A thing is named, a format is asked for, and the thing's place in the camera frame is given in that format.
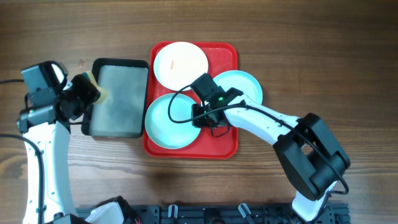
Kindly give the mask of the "teal plate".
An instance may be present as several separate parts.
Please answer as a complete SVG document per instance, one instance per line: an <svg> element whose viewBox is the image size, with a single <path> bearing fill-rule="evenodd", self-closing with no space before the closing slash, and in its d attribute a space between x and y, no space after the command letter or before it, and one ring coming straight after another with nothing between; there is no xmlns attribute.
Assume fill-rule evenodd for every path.
<svg viewBox="0 0 398 224"><path fill-rule="evenodd" d="M241 70L229 70L213 79L224 91L235 88L242 91L257 104L262 104L263 92L259 82L249 73Z"/></svg>
<svg viewBox="0 0 398 224"><path fill-rule="evenodd" d="M172 93L156 99L147 109L145 129L149 138L158 146L166 149L180 149L191 144L201 129L188 123L174 123L191 118L195 101L186 95L174 96Z"/></svg>

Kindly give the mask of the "green yellow sponge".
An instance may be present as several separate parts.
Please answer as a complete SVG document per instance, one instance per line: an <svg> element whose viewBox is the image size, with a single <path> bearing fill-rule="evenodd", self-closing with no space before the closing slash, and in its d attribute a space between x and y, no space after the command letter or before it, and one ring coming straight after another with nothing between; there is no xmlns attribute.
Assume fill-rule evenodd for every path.
<svg viewBox="0 0 398 224"><path fill-rule="evenodd" d="M95 100L93 102L94 105L98 105L101 104L108 96L108 91L105 90L104 88L100 87L97 84L97 81L94 77L94 75L92 74L91 71L86 71L83 72L82 75L90 81L91 84L93 84L93 86L96 88L96 90L98 91L98 94L95 96Z"/></svg>

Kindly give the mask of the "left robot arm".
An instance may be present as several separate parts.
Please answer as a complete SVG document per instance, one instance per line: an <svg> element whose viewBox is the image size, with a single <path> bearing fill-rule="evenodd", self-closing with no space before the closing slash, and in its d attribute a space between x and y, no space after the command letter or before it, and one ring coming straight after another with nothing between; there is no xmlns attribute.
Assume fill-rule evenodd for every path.
<svg viewBox="0 0 398 224"><path fill-rule="evenodd" d="M105 96L90 72L36 85L27 95L30 107L17 120L28 160L24 223L52 223L62 216L78 215L67 162L70 121Z"/></svg>

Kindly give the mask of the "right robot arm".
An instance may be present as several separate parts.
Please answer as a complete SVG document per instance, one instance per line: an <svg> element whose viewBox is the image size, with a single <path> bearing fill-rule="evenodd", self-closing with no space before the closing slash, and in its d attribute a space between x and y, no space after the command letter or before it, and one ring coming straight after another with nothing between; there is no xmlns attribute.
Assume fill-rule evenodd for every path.
<svg viewBox="0 0 398 224"><path fill-rule="evenodd" d="M312 222L326 205L334 186L341 182L349 192L343 174L350 159L317 115L289 116L262 106L243 92L212 89L195 91L201 105L194 107L193 118L201 125L225 123L245 129L270 144L288 178L296 189L293 211Z"/></svg>

